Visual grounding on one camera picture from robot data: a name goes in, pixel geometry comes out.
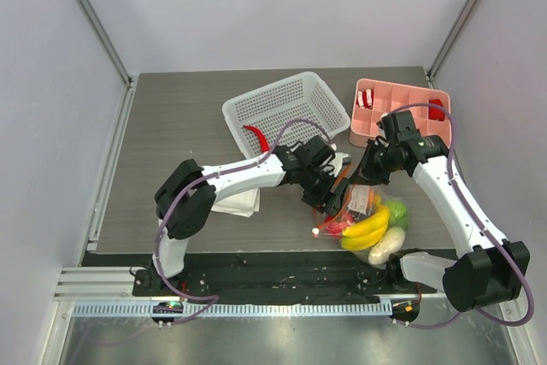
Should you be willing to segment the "clear zip bag orange seal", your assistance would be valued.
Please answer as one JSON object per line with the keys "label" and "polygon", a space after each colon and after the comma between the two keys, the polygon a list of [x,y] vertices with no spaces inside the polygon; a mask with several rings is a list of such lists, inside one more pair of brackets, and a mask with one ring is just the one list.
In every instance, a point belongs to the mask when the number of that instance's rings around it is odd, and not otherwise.
{"label": "clear zip bag orange seal", "polygon": [[[385,202],[387,200],[398,200],[405,203],[404,201],[396,197],[384,194],[384,192],[382,192],[379,187],[372,187],[369,185],[353,185],[346,193],[346,199],[344,201],[344,207],[342,208],[342,210],[336,216],[327,216],[323,221],[319,222],[318,225],[316,225],[316,227],[311,230],[311,234],[314,238],[329,238],[332,240],[336,240],[341,246],[340,240],[342,236],[340,238],[334,238],[332,236],[325,235],[321,230],[322,224],[332,219],[333,217],[338,217],[345,214],[346,212],[351,212],[351,214],[353,214],[356,224],[360,221],[366,220],[371,215],[373,215],[376,212],[378,206],[380,204],[385,205]],[[373,247],[367,248],[365,250],[347,251],[355,254],[363,261],[368,263],[368,253],[372,248]]]}

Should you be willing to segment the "red fake chili pepper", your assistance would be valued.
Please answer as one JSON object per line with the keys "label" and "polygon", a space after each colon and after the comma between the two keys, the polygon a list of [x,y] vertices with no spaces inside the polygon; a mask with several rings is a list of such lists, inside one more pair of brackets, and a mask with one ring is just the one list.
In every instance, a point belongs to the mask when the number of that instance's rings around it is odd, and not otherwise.
{"label": "red fake chili pepper", "polygon": [[261,153],[266,153],[270,150],[268,140],[259,128],[252,125],[243,125],[243,128],[255,135],[260,146]]}

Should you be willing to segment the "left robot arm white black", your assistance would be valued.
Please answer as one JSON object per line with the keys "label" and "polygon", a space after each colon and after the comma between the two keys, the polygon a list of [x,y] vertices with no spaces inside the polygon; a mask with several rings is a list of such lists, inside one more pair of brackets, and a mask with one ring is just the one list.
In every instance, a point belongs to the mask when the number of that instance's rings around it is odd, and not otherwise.
{"label": "left robot arm white black", "polygon": [[274,144],[251,159],[223,166],[200,166],[183,161],[154,196],[160,221],[153,264],[152,285],[165,296],[181,287],[181,272],[191,237],[206,225],[212,208],[220,201],[247,191],[282,185],[299,185],[302,201],[330,216],[342,205],[345,189],[336,187],[351,156],[339,152],[316,135],[292,146]]}

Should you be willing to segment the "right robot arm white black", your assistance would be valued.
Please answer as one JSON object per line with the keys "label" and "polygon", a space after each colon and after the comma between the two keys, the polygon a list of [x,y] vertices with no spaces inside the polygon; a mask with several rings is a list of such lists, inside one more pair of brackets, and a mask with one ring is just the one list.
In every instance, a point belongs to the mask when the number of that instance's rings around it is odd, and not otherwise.
{"label": "right robot arm white black", "polygon": [[389,267],[387,285],[407,291],[415,282],[445,294],[459,312],[515,300],[525,294],[534,308],[525,274],[530,252],[523,242],[511,242],[491,222],[456,170],[455,148],[438,135],[424,136],[409,107],[383,115],[380,138],[369,140],[350,180],[358,185],[386,185],[391,174],[405,171],[427,194],[449,231],[454,261],[412,251]]}

